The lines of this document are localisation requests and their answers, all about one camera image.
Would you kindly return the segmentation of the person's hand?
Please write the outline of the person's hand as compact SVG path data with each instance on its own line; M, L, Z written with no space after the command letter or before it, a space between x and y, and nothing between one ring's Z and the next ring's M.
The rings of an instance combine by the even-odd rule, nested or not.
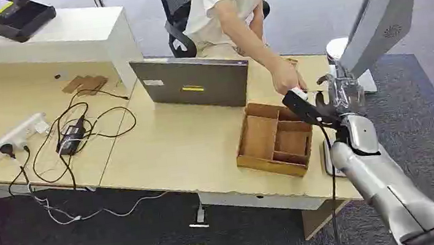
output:
M279 94L286 94L289 90L300 88L307 90L306 83L295 67L295 62L290 62L282 57L276 58L269 67L272 82Z

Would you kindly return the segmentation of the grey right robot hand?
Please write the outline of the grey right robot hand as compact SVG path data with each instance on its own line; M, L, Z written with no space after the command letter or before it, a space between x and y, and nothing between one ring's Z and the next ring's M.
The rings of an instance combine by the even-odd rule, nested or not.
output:
M326 74L317 80L318 85L323 83L327 83L328 86L328 101L325 101L322 94L316 95L316 108L320 114L339 119L341 115L363 111L364 89L352 75L334 77Z

